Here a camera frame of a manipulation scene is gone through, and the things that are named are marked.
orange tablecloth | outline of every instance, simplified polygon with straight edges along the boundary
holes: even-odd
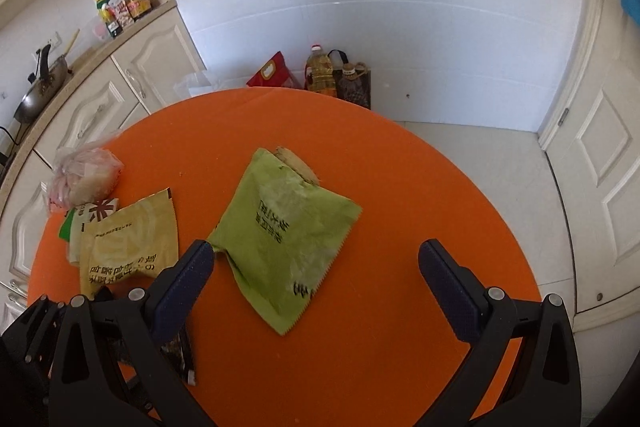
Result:
[[[125,165],[114,195],[126,206],[171,187],[184,251],[215,227],[255,150],[278,145],[362,215],[284,337],[242,297],[228,262],[217,262],[190,315],[191,392],[221,427],[413,425],[468,348],[420,276],[418,246],[438,238],[512,298],[539,299],[529,266],[496,210],[443,155],[372,112],[304,91],[219,92],[151,115],[110,144]],[[79,292],[61,222],[47,223],[30,301],[46,293],[68,302]],[[498,397],[512,344],[479,411]]]

countertop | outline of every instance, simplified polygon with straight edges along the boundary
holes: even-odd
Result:
[[[177,6],[178,5],[175,0],[160,0],[159,6],[156,7],[149,15],[124,30],[119,36],[113,39],[113,41],[108,42],[108,44],[105,44],[103,47],[96,50],[92,55],[84,55],[76,60],[72,65],[72,69],[77,67],[78,62],[81,62],[81,66],[78,67],[77,71],[74,71],[71,79],[67,81],[62,89],[60,89],[47,104],[47,107],[44,108],[43,112],[29,128],[24,138],[21,140],[20,146],[15,152],[14,159],[12,160],[4,180],[2,180],[2,184],[0,185],[0,216],[2,211],[4,211],[4,206],[9,198],[12,188],[14,187],[22,166],[27,161],[28,156],[40,139],[44,130],[47,128],[47,125],[49,125],[51,120],[53,120],[53,117],[69,97],[89,77],[89,75],[92,74],[101,63],[113,55],[121,45],[136,35],[139,31],[149,26],[153,21],[158,19],[158,17],[164,15],[169,10],[176,8]]]

metal screw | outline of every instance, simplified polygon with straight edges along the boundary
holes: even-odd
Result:
[[[74,298],[71,299],[70,304],[72,308],[79,308],[84,304],[84,295],[76,295]]]
[[[504,291],[496,286],[494,286],[493,288],[489,288],[488,293],[494,301],[501,301],[502,299],[504,299]]]
[[[562,306],[562,297],[557,293],[549,293],[549,302],[553,304],[553,306]]]
[[[130,301],[139,301],[145,296],[145,291],[142,288],[133,288],[129,292]]]

red package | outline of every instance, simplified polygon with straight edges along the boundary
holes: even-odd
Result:
[[[302,89],[302,86],[291,74],[289,68],[284,63],[282,52],[277,52],[271,60],[260,68],[254,76],[251,77],[247,86],[256,87],[290,87],[292,89]]]

door hinge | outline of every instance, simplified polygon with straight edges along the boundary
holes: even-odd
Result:
[[[568,114],[569,114],[569,108],[565,107],[564,111],[562,111],[562,116],[560,117],[560,120],[558,120],[558,127],[560,127],[564,123],[564,120],[566,120],[566,116]]]

